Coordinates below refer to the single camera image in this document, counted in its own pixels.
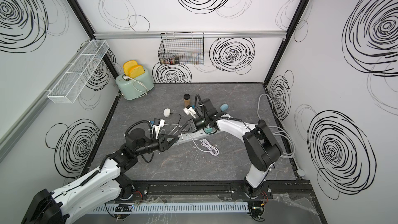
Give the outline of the white power strip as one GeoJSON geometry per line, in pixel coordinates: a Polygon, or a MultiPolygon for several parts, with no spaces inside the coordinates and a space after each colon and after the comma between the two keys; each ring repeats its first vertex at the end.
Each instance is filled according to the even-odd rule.
{"type": "Polygon", "coordinates": [[[211,135],[205,133],[204,129],[196,131],[195,133],[179,134],[178,135],[179,140],[175,143],[175,145],[181,145],[181,144],[184,144],[186,142],[190,142],[190,141],[194,141],[194,140],[207,139],[210,136],[211,135]]]}

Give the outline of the white round earbud case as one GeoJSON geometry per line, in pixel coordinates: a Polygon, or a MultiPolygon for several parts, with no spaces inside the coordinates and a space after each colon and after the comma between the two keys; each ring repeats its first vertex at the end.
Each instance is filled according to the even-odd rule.
{"type": "Polygon", "coordinates": [[[168,118],[171,115],[171,110],[169,108],[166,108],[163,112],[163,115],[165,118],[168,118]]]}

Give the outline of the light blue earbud case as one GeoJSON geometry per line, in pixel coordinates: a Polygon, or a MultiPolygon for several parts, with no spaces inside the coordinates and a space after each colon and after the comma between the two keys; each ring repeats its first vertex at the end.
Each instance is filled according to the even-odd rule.
{"type": "Polygon", "coordinates": [[[222,105],[220,106],[220,110],[221,110],[222,112],[226,112],[226,111],[228,110],[228,108],[229,108],[229,105],[226,104],[226,103],[224,103],[224,104],[222,104],[222,105]]]}

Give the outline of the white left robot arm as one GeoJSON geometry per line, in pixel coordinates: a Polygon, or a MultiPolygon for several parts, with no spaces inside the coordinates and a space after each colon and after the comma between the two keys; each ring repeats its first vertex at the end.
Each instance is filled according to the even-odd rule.
{"type": "Polygon", "coordinates": [[[118,198],[134,195],[132,181],[125,172],[138,158],[154,151],[164,152],[179,138],[160,134],[147,120],[131,125],[124,134],[125,143],[106,155],[101,164],[79,179],[52,192],[38,192],[25,213],[23,224],[72,224],[95,208],[118,198]]]}

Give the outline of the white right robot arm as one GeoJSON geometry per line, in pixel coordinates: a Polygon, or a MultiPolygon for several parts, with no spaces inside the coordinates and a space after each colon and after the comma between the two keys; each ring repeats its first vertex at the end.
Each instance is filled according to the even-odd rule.
{"type": "Polygon", "coordinates": [[[193,139],[193,135],[204,132],[226,132],[245,145],[251,163],[248,174],[243,180],[243,189],[249,198],[261,194],[263,183],[269,171],[282,156],[283,149],[272,134],[266,122],[260,119],[256,124],[249,124],[239,118],[233,118],[225,111],[217,111],[210,99],[200,101],[194,111],[184,109],[192,118],[185,122],[178,135],[193,139]]]}

